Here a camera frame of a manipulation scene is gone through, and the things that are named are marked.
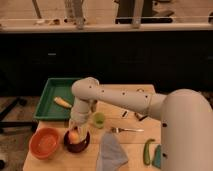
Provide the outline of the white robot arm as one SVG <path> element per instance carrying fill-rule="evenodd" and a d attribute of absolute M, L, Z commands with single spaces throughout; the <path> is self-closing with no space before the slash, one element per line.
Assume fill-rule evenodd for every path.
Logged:
<path fill-rule="evenodd" d="M 71 92 L 71 118 L 79 125 L 87 121 L 93 100 L 159 120 L 161 171 L 213 171 L 213 109 L 202 94 L 190 89 L 167 95 L 109 89 L 92 77 L 75 81 Z"/>

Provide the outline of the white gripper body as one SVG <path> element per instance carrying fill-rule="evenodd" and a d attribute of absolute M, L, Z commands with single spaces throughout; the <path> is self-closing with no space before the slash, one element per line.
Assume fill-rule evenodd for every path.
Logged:
<path fill-rule="evenodd" d="M 90 101 L 75 98 L 73 107 L 70 111 L 69 128 L 74 129 L 75 127 L 77 127 L 80 130 L 86 129 L 90 113 Z"/>

